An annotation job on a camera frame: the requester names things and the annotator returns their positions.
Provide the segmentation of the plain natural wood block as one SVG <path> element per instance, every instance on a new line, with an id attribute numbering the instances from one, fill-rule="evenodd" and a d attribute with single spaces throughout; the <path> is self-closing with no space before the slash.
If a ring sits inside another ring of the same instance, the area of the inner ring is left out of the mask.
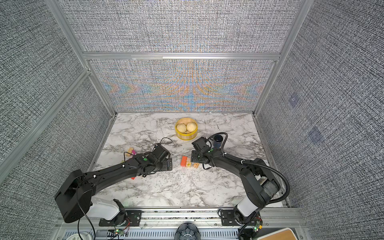
<path id="1" fill-rule="evenodd" d="M 187 160 L 186 160 L 186 167 L 187 167 L 187 168 L 190 168 L 191 166 L 192 166 L 191 159 L 190 159 L 190 158 L 187 158 Z"/>

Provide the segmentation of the orange wood block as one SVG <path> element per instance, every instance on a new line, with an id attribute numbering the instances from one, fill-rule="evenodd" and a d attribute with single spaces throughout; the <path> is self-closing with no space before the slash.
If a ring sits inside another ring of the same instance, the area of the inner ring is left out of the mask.
<path id="1" fill-rule="evenodd" d="M 187 166 L 187 160 L 188 160 L 188 157 L 187 156 L 182 156 L 182 159 L 181 159 L 181 167 L 186 167 Z"/>

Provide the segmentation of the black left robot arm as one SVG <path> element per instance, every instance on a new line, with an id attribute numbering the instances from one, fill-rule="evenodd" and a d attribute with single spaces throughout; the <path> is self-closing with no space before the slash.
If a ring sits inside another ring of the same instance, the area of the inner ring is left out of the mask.
<path id="1" fill-rule="evenodd" d="M 156 144 L 151 152 L 136 154 L 106 169 L 87 173 L 81 170 L 73 171 L 59 188 L 55 201 L 65 223 L 89 217 L 100 218 L 110 225 L 119 226 L 127 220 L 123 204 L 119 200 L 109 202 L 98 199 L 95 195 L 126 179 L 171 170 L 170 152 L 161 144 Z"/>

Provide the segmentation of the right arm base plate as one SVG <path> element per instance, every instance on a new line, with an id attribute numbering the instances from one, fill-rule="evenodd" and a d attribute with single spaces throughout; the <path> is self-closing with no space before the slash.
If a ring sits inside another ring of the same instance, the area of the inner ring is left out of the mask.
<path id="1" fill-rule="evenodd" d="M 219 209 L 218 215 L 222 226 L 243 226 L 247 223 L 254 224 L 258 215 L 251 214 L 248 217 L 243 216 L 240 211 L 235 209 Z"/>

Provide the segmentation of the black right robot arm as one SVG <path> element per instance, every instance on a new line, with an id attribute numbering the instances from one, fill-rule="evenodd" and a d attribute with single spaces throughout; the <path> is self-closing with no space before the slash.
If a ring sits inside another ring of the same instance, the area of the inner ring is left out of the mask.
<path id="1" fill-rule="evenodd" d="M 221 148 L 211 147 L 208 141 L 201 137 L 192 143 L 194 150 L 191 161 L 224 169 L 241 179 L 246 197 L 233 210 L 238 224 L 249 223 L 267 205 L 281 202 L 289 196 L 291 186 L 288 179 L 276 169 L 267 166 L 262 159 L 241 159 Z"/>

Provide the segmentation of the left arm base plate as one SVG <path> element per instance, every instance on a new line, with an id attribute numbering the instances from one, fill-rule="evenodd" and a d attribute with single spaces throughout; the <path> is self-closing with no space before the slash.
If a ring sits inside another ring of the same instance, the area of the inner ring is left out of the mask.
<path id="1" fill-rule="evenodd" d="M 138 227 L 142 213 L 140 210 L 128 210 L 124 213 L 119 213 L 112 220 L 100 219 L 99 227 Z"/>

